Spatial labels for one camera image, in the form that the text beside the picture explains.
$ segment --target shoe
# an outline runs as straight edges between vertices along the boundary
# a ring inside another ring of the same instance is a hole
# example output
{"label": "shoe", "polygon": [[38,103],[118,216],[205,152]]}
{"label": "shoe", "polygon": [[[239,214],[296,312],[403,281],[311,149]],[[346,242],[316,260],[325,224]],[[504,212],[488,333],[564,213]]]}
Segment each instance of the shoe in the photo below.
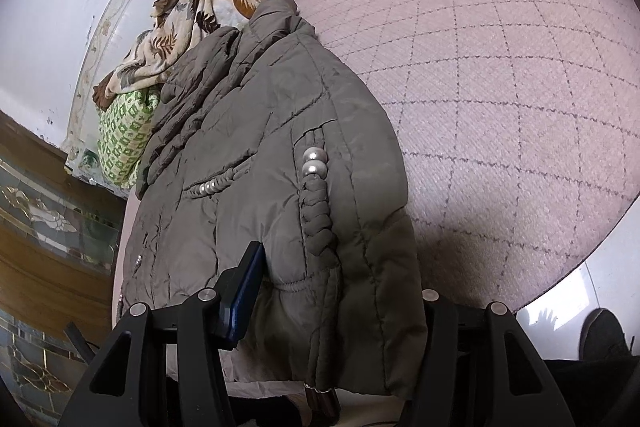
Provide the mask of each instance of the shoe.
{"label": "shoe", "polygon": [[604,308],[591,312],[580,334],[580,360],[591,362],[630,355],[631,347],[626,345],[625,333],[616,316]]}

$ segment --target person's leg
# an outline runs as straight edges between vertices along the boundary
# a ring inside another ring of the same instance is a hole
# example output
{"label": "person's leg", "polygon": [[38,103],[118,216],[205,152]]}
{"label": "person's leg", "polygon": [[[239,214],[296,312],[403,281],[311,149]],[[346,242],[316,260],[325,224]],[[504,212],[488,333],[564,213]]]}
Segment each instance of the person's leg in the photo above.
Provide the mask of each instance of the person's leg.
{"label": "person's leg", "polygon": [[640,357],[631,355],[608,310],[585,322],[580,359],[545,361],[577,427],[640,425]]}

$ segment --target metal screw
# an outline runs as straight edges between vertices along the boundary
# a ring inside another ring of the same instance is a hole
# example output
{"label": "metal screw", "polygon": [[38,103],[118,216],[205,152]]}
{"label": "metal screw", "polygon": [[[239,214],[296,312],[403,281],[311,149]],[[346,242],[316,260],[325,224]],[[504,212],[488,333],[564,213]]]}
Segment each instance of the metal screw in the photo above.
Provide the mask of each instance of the metal screw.
{"label": "metal screw", "polygon": [[144,312],[146,312],[146,304],[142,302],[136,302],[131,308],[129,308],[129,313],[134,317],[140,317]]}
{"label": "metal screw", "polygon": [[507,308],[507,306],[505,306],[501,302],[494,302],[494,303],[491,303],[491,311],[494,312],[496,315],[504,315],[506,312],[509,311],[509,309]]}
{"label": "metal screw", "polygon": [[422,298],[427,302],[435,302],[440,298],[436,290],[422,290]]}
{"label": "metal screw", "polygon": [[213,288],[204,288],[198,292],[198,299],[202,302],[212,301],[216,298],[216,291]]}

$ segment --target black pants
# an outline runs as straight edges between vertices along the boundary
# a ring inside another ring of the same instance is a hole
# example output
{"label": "black pants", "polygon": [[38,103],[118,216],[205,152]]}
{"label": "black pants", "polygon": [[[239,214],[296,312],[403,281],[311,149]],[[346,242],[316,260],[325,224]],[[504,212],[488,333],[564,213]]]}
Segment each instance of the black pants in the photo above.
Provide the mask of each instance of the black pants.
{"label": "black pants", "polygon": [[[545,360],[576,427],[640,426],[640,357],[581,362]],[[170,415],[179,414],[177,382],[167,379]],[[302,427],[297,408],[285,397],[230,399],[236,425]],[[174,416],[172,425],[179,425]]]}

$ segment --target gray puffer jacket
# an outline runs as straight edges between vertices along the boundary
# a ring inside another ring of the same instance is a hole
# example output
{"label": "gray puffer jacket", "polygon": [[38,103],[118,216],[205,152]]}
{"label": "gray puffer jacket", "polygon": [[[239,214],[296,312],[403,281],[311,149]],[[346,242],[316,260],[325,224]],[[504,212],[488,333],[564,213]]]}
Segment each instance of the gray puffer jacket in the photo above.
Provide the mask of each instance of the gray puffer jacket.
{"label": "gray puffer jacket", "polygon": [[[367,87],[293,0],[264,0],[185,54],[161,98],[124,309],[179,304],[260,241],[268,275],[245,339],[221,352],[225,379],[409,397],[426,342],[418,260],[398,142]],[[303,175],[312,146],[325,178]]]}

